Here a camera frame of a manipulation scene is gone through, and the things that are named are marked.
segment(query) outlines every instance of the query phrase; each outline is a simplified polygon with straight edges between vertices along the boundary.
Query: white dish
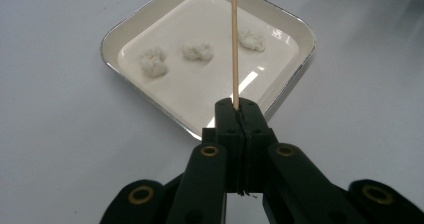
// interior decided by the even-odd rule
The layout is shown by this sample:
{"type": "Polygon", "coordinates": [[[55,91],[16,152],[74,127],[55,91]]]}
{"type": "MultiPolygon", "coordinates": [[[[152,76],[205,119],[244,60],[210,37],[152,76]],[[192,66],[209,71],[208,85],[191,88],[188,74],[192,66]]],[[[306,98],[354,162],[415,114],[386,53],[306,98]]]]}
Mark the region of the white dish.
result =
{"type": "MultiPolygon", "coordinates": [[[[214,104],[232,95],[230,0],[153,0],[114,27],[103,39],[102,58],[166,114],[200,139],[213,126],[214,104]],[[209,62],[183,57],[185,42],[211,44],[209,62]],[[166,75],[143,73],[141,55],[159,47],[166,75]]],[[[238,0],[239,29],[260,32],[264,52],[239,46],[240,96],[267,115],[299,75],[315,47],[315,35],[299,18],[265,0],[238,0]]]]}

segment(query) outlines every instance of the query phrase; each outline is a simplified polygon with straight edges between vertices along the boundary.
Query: wooden skewer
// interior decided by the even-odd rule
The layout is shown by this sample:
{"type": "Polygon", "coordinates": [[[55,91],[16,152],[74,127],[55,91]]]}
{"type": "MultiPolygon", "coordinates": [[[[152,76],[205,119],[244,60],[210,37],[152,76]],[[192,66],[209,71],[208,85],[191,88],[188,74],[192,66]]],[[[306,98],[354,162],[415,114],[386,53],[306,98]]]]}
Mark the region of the wooden skewer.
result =
{"type": "Polygon", "coordinates": [[[238,89],[238,32],[237,32],[237,0],[231,0],[232,37],[233,37],[233,107],[239,109],[238,89]]]}

